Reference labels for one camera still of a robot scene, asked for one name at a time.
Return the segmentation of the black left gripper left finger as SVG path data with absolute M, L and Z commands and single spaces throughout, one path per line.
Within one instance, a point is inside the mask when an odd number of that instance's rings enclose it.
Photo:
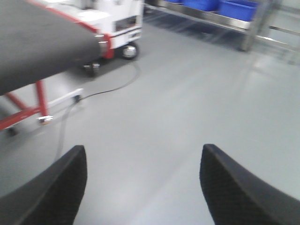
M 87 183 L 84 146 L 76 145 L 38 176 L 0 199 L 2 225 L 72 225 Z

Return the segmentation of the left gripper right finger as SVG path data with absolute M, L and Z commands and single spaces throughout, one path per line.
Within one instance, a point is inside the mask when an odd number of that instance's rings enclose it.
M 300 202 L 258 178 L 218 146 L 205 144 L 199 180 L 216 225 L 298 225 Z

